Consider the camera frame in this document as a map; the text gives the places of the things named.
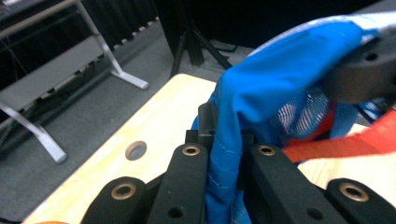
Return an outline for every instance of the dark curtain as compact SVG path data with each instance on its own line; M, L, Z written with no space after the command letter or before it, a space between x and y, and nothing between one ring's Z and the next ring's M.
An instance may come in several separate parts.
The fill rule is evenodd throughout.
M250 48L257 48L268 39L306 21L350 14L378 2L378 0L187 1L191 2L197 26L206 38Z

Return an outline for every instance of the black tripod stand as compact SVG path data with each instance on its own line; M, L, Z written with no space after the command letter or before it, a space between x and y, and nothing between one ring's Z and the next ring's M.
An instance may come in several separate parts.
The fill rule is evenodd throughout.
M227 59L198 30L193 21L191 6L188 5L188 1L155 0L154 3L160 16L166 39L175 57L171 77L178 72L184 49L187 49L192 65L201 65L204 62L202 46L209 51L224 69L232 67Z

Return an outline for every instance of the metal stand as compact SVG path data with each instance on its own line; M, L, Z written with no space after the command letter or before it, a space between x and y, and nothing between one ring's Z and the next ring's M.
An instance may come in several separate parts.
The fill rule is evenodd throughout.
M174 0L174 7L182 32L177 45L171 77L177 74L183 50L186 47L193 65L201 65L204 62L204 55L201 50L202 45L224 69L233 67L198 30L189 12L189 6L186 6L183 0Z
M96 28L95 24L93 23L93 20L91 19L90 15L88 14L85 7L82 5L80 0L64 0L59 4L49 7L35 14L34 16L30 17L27 20L20 21L0 31L0 38L18 32L19 30L31 24L43 20L58 11L61 11L67 7L71 7L72 5L76 5L76 7L81 13L83 20L90 28L92 32L92 36L95 39L96 43L98 44L102 52L111 61L111 64L113 66L113 70L111 71L111 74L135 85L136 87L142 90L147 89L149 87L149 84L146 81L122 71L120 64L117 62L116 58L114 57L114 54L111 52L109 46L107 45L106 41L103 39L99 30ZM67 158L67 155L61 149L61 147L59 147L59 145L52 139L52 137L44 130L43 127L39 125L34 125L28 119L24 118L16 109L13 109L10 105L3 102L2 100L0 100L0 109L3 110L6 114L8 114L10 117L15 119L23 127L25 127L30 132L32 132L35 135L35 137L38 139L38 141L40 141L42 146L48 151L48 153L57 163L60 163Z
M27 130L32 132L57 163L66 160L66 153L64 153L61 147L59 147L59 145L52 139L52 137L46 132L46 130L44 130L43 127L40 125L34 125L28 119L24 118L20 113L4 104L1 100L0 109L23 125L23 127L25 127Z
M116 57L114 57L113 52L111 52L106 41L103 39L102 35L99 33L99 30L96 28L95 24L93 23L93 20L91 19L90 15L88 14L85 7L82 5L81 1L77 0L75 2L75 4L76 4L78 10L81 12L82 18L87 23L88 27L91 29L93 37L95 38L99 47L102 49L103 53L108 57L108 59L111 61L111 64L113 66L113 70L111 71L111 74L135 85L136 87L138 87L142 90L147 89L149 87L149 84L147 83L147 81L142 80L138 77L134 77L134 76L122 71L122 68L120 67L120 64L117 62Z

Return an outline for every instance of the red strap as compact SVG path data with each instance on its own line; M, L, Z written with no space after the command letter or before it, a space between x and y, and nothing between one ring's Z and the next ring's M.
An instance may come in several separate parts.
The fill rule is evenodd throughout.
M396 151L396 110L390 110L362 133L339 139L285 147L283 151L293 162L318 158L385 154Z

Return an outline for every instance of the gray carpet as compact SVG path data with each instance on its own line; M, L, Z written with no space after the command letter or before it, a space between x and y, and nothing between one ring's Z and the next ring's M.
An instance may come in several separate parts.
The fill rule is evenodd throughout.
M251 49L238 48L234 53L223 54L236 64L250 52ZM56 164L24 130L2 145L10 151L0 160L0 217L12 220L27 217L167 82L173 57L159 22L114 53L124 71L148 81L149 89L139 90L111 76L107 60L101 59L88 68L94 77L59 105L59 111L39 120L67 153L64 163ZM216 81L223 69L207 52L203 65L191 66L185 53L179 72Z

